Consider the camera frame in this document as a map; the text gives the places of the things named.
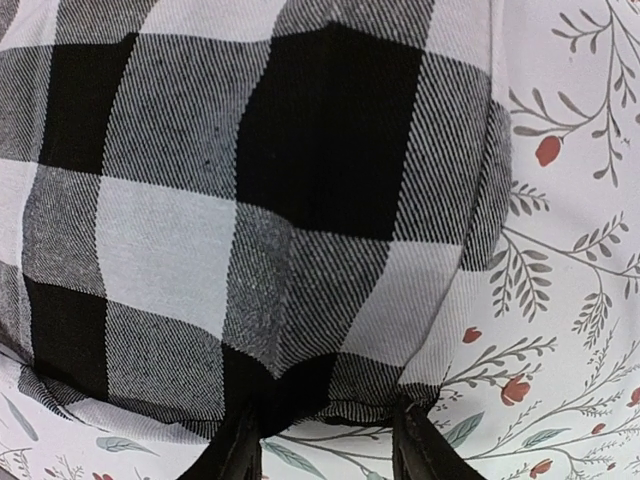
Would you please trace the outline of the black white checkered shirt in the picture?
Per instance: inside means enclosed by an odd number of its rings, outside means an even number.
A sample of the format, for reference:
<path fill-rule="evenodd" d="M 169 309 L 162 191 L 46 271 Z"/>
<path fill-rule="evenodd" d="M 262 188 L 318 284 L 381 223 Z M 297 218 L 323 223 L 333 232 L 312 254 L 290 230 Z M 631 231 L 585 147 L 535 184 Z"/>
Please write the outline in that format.
<path fill-rule="evenodd" d="M 2 370 L 201 443 L 435 400 L 508 208 L 500 1 L 5 1 Z"/>

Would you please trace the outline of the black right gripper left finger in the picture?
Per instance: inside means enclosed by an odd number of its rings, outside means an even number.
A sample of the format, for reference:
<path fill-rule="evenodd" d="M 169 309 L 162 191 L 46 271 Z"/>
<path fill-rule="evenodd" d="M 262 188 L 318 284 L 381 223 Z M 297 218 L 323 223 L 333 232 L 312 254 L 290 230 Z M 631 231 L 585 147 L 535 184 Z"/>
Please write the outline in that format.
<path fill-rule="evenodd" d="M 262 478 L 261 435 L 251 404 L 225 417 L 216 435 L 178 480 Z"/>

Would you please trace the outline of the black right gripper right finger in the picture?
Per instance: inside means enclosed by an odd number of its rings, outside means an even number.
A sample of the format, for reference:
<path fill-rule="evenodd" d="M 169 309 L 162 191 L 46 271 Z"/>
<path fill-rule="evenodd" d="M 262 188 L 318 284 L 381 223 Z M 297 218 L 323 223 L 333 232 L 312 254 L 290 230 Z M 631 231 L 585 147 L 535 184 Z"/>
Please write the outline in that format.
<path fill-rule="evenodd" d="M 407 395 L 395 407 L 392 442 L 395 480 L 485 480 L 455 452 L 427 410 Z"/>

